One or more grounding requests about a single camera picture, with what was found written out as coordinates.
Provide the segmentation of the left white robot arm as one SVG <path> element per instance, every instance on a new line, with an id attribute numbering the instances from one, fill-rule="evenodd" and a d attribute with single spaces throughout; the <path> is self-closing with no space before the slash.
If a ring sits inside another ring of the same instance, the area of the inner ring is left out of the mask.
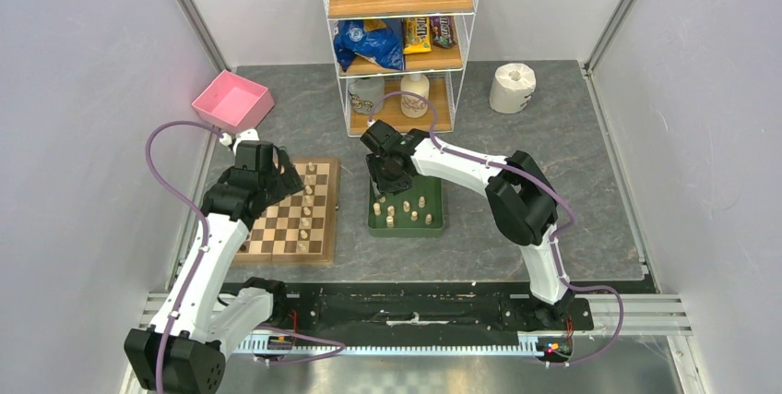
<path id="1" fill-rule="evenodd" d="M 263 323 L 283 325 L 289 303 L 280 281 L 252 278 L 219 314 L 213 312 L 229 267 L 264 211 L 303 189 L 288 152 L 270 142 L 235 144 L 234 164 L 198 210 L 202 224 L 181 274 L 124 351 L 142 388 L 157 393 L 214 393 L 238 344 Z"/>

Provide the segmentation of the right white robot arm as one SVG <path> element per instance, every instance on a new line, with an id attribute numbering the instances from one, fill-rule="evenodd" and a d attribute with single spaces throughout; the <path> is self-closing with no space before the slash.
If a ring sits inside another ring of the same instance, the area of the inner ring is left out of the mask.
<path id="1" fill-rule="evenodd" d="M 536 300 L 532 316 L 543 328 L 557 328 L 570 313 L 564 299 L 568 277 L 554 234 L 557 210 L 565 205 L 532 157 L 517 151 L 495 156 L 464 149 L 419 129 L 402 134 L 377 120 L 360 137 L 373 191 L 378 196 L 412 188 L 418 176 L 465 187 L 488 201 L 494 223 L 518 245 Z"/>

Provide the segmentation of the wooden chess board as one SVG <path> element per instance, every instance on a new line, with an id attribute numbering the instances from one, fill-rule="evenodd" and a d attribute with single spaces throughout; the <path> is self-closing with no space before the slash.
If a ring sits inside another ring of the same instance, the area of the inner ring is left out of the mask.
<path id="1" fill-rule="evenodd" d="M 303 191 L 265 210 L 240 246 L 235 264 L 331 264 L 337 233 L 340 163 L 337 158 L 299 158 L 294 162 L 304 183 Z M 311 227 L 300 227 L 303 208 L 311 208 Z M 300 230 L 309 233 L 300 239 Z M 297 244 L 308 245 L 306 254 Z"/>

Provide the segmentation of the green metal tray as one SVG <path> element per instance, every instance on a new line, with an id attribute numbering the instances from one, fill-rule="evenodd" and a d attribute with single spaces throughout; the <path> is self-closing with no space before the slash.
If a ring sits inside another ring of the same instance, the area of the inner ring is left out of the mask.
<path id="1" fill-rule="evenodd" d="M 426 206 L 420 208 L 418 200 L 420 196 L 426 199 Z M 404 212 L 402 205 L 407 200 L 410 204 L 410 212 Z M 379 203 L 382 208 L 380 215 L 373 214 L 373 204 Z M 396 209 L 395 227 L 388 229 L 385 219 L 387 208 L 394 206 Z M 410 219 L 410 213 L 415 210 L 419 214 L 416 221 Z M 427 214 L 432 214 L 431 225 L 426 225 L 424 220 Z M 437 237 L 444 230 L 444 188 L 442 180 L 436 177 L 418 175 L 413 178 L 411 189 L 397 195 L 386 195 L 386 203 L 380 203 L 375 198 L 369 180 L 369 196 L 367 204 L 367 226 L 374 237 L 385 238 L 429 238 Z"/>

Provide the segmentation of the white patterned bottle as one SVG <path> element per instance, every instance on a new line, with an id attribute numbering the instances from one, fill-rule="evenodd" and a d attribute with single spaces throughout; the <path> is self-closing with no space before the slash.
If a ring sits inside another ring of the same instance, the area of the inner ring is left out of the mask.
<path id="1" fill-rule="evenodd" d="M 400 81 L 400 110 L 409 118 L 420 118 L 428 111 L 430 81 L 421 73 L 405 75 Z"/>

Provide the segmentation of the grey patterned mug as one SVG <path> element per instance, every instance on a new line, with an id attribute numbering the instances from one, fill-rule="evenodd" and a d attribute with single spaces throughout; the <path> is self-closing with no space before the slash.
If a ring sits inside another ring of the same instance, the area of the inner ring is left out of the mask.
<path id="1" fill-rule="evenodd" d="M 348 83 L 347 91 L 352 110 L 369 114 L 385 95 L 385 81 L 381 77 L 354 78 Z"/>

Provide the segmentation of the pink plastic bin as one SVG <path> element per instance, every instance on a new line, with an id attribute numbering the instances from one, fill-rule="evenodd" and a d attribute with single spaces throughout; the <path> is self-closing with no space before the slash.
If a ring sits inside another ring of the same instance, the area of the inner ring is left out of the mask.
<path id="1" fill-rule="evenodd" d="M 205 122 L 236 134 L 256 128 L 275 101 L 269 88 L 223 70 L 191 106 Z"/>

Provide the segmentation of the blue snack bag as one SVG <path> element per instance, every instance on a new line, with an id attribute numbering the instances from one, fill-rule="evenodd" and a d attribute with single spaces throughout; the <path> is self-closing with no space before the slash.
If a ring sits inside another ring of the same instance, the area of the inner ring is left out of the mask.
<path id="1" fill-rule="evenodd" d="M 343 71 L 359 56 L 381 68 L 406 68 L 401 18 L 339 20 L 332 34 L 337 63 Z"/>

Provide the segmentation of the yellow candy bag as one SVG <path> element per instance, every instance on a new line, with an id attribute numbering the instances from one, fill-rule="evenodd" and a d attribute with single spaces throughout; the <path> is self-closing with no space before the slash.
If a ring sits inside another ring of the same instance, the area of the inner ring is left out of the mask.
<path id="1" fill-rule="evenodd" d="M 404 19 L 404 55 L 426 54 L 432 50 L 430 21 L 426 17 Z"/>

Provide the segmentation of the white toilet paper roll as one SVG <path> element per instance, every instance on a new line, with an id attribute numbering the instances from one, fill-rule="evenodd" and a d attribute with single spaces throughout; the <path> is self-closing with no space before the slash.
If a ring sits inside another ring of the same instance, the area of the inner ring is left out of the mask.
<path id="1" fill-rule="evenodd" d="M 497 113 L 520 113 L 537 87 L 535 71 L 522 63 L 511 63 L 495 69 L 489 104 Z"/>

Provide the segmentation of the brown candy bag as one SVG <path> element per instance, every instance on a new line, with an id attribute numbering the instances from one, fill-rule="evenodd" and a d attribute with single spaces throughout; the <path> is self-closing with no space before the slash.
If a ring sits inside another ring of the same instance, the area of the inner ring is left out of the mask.
<path id="1" fill-rule="evenodd" d="M 443 49 L 457 46 L 456 26 L 452 16 L 432 16 L 430 26 L 434 46 Z"/>

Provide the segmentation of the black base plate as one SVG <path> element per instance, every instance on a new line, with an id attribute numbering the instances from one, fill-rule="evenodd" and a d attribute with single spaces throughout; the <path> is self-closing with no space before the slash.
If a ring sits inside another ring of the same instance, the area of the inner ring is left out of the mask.
<path id="1" fill-rule="evenodd" d="M 299 331 L 353 326 L 488 326 L 499 330 L 591 331 L 587 298 L 567 293 L 549 306 L 526 282 L 287 283 L 277 305 Z"/>

